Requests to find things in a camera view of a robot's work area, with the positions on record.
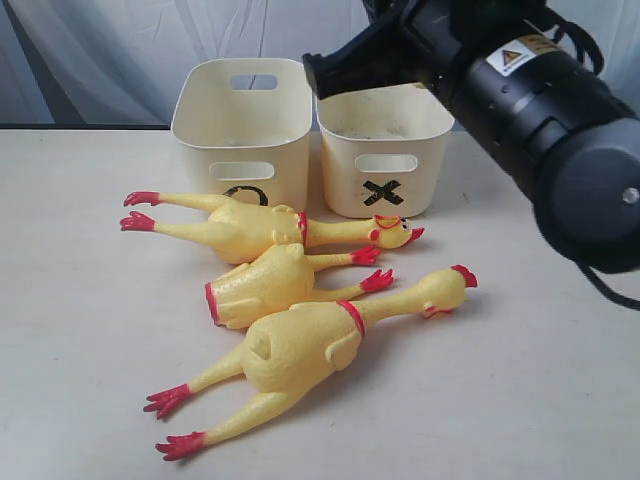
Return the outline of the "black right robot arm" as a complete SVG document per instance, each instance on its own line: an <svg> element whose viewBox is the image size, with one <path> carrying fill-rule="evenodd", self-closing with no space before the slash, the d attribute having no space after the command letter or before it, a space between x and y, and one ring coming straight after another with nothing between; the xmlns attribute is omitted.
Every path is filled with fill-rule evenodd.
<svg viewBox="0 0 640 480"><path fill-rule="evenodd" d="M601 52L542 1L369 1L368 27L306 54L320 99L420 83L531 202L559 254L639 266L639 118L600 79Z"/></svg>

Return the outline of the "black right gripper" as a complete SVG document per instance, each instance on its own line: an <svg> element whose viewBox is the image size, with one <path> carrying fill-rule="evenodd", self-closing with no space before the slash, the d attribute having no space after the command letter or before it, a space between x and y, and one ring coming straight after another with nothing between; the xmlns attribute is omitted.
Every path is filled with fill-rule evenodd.
<svg viewBox="0 0 640 480"><path fill-rule="evenodd" d="M367 1L369 26L334 53L302 57L319 99L437 80L450 61L448 1Z"/></svg>

